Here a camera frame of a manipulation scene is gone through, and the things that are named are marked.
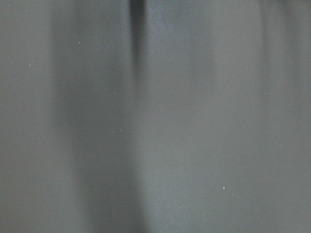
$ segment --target gray fabric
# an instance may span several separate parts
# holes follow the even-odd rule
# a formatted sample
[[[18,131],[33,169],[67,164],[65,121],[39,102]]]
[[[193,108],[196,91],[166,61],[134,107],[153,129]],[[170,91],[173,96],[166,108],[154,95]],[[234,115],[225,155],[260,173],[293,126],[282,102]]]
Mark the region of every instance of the gray fabric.
[[[139,2],[1,2],[0,231],[311,232],[311,2]]]

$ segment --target gray surface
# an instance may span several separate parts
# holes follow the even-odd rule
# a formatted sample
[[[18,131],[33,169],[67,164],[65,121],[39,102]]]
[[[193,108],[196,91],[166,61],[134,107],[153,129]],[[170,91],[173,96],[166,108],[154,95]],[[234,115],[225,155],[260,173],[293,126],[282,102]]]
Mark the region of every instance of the gray surface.
[[[0,231],[311,232],[311,3],[148,0],[140,46],[130,24],[0,1]]]

